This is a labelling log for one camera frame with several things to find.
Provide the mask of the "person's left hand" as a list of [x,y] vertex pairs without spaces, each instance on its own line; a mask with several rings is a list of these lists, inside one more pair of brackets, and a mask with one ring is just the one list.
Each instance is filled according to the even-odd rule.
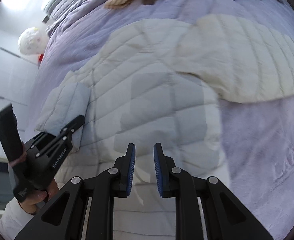
[[36,214],[40,209],[37,204],[43,202],[45,199],[50,200],[58,191],[58,184],[55,179],[53,179],[45,191],[35,190],[31,192],[19,205],[26,213],[30,215]]

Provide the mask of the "left forearm white sleeve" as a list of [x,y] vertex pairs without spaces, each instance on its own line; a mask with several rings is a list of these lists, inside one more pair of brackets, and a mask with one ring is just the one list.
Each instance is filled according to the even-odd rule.
[[4,239],[15,239],[17,234],[34,217],[26,213],[16,198],[7,203],[4,214],[0,218],[0,235]]

